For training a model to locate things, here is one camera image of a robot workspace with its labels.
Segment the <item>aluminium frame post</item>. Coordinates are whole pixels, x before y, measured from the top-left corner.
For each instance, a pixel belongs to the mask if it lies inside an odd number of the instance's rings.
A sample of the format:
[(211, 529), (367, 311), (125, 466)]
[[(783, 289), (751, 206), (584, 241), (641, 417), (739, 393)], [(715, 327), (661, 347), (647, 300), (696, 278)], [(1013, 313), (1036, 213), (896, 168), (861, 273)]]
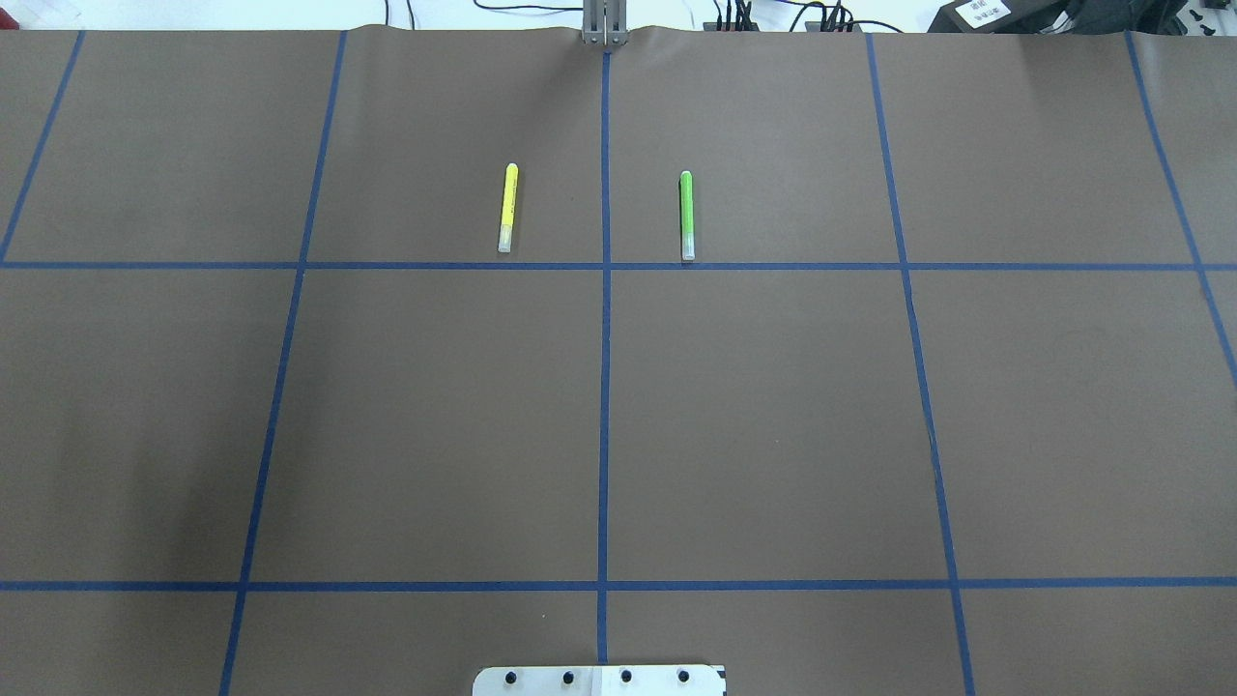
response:
[(581, 1), (583, 45), (605, 45), (605, 47), (627, 45), (628, 4), (626, 0)]

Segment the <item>brown paper table cover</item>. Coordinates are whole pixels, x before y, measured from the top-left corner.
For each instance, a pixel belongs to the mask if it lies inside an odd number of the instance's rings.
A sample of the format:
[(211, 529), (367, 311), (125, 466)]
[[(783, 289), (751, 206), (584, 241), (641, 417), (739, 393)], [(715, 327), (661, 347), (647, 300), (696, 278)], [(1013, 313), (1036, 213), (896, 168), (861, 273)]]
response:
[(1232, 37), (4, 32), (5, 695), (641, 661), (1235, 692)]

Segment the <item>green highlighter pen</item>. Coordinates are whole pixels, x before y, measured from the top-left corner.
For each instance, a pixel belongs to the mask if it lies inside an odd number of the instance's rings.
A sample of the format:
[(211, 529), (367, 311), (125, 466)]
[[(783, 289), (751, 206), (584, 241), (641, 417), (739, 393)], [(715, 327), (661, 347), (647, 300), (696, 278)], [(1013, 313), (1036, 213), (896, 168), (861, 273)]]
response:
[(680, 260), (683, 263), (693, 263), (696, 260), (696, 224), (694, 176), (691, 171), (683, 171), (677, 177), (677, 202), (679, 202)]

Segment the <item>black adapter box with label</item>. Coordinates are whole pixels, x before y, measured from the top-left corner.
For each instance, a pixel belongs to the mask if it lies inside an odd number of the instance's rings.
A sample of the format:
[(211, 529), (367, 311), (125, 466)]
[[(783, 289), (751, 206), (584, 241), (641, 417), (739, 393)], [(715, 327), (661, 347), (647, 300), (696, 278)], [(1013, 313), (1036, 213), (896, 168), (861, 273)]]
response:
[(936, 9), (928, 35), (1060, 35), (1087, 1), (950, 1)]

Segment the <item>small black usb hub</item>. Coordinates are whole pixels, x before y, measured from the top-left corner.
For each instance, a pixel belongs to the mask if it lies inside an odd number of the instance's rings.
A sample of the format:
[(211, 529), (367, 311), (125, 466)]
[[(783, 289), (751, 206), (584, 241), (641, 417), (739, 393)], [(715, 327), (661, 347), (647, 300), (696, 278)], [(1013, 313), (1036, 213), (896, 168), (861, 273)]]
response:
[(757, 32), (760, 23), (755, 20), (755, 1), (714, 1), (716, 17), (706, 23), (706, 31), (737, 35), (737, 32)]

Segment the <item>yellow highlighter pen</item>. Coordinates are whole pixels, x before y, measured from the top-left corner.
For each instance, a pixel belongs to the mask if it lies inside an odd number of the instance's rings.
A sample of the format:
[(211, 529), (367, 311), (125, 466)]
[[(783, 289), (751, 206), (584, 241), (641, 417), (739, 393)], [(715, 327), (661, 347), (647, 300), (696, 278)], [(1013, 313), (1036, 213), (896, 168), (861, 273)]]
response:
[(515, 223), (518, 203), (520, 166), (510, 162), (503, 168), (503, 192), (499, 225), (499, 253), (510, 253), (513, 247)]

